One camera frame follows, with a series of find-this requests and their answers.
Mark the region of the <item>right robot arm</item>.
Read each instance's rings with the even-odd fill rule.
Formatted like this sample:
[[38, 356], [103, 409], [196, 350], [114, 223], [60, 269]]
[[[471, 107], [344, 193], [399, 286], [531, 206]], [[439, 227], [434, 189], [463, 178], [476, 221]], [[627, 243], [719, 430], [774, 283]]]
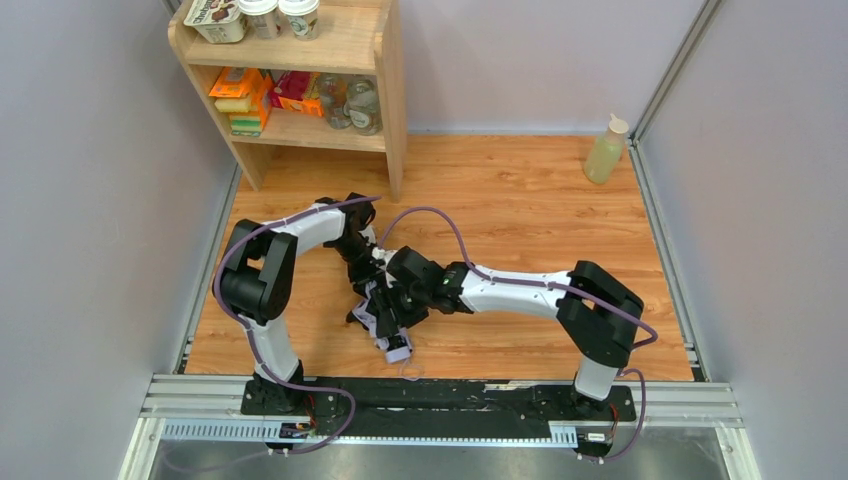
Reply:
[[575, 394], [601, 402], [637, 346], [643, 300], [594, 262], [553, 273], [506, 272], [466, 262], [441, 266], [404, 247], [376, 264], [378, 273], [357, 286], [362, 299], [348, 319], [369, 332], [388, 363], [410, 358], [408, 331], [433, 310], [531, 315], [562, 326], [582, 355]]

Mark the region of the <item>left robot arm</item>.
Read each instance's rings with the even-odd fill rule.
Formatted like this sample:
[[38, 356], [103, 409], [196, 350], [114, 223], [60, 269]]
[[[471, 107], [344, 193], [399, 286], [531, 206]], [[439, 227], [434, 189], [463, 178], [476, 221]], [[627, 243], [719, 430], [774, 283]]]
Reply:
[[372, 255], [374, 202], [352, 193], [344, 201], [321, 198], [281, 220], [236, 224], [215, 273], [213, 295], [245, 332], [254, 358], [254, 400], [268, 400], [283, 413], [303, 408], [313, 389], [303, 383], [303, 364], [283, 318], [296, 260], [316, 247], [333, 249], [345, 262], [354, 290], [363, 293], [381, 273]]

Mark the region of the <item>lavender folding umbrella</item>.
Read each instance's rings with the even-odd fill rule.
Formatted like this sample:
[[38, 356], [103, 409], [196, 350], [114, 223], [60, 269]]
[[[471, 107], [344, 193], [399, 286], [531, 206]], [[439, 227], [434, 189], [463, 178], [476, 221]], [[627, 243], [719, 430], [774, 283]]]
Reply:
[[364, 298], [347, 314], [348, 323], [358, 323], [383, 352], [388, 364], [398, 365], [398, 376], [418, 381], [424, 369], [412, 362], [414, 347], [408, 329], [401, 324], [390, 295], [390, 289], [378, 281], [364, 286]]

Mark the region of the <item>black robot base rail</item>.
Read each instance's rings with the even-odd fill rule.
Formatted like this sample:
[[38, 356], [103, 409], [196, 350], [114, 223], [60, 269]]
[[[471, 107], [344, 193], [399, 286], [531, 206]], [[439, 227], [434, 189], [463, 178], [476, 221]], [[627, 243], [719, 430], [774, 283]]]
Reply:
[[259, 376], [246, 383], [241, 413], [304, 415], [320, 435], [445, 439], [541, 439], [552, 421], [634, 421], [632, 391], [612, 388], [604, 404], [580, 401], [571, 384], [313, 377], [286, 393]]

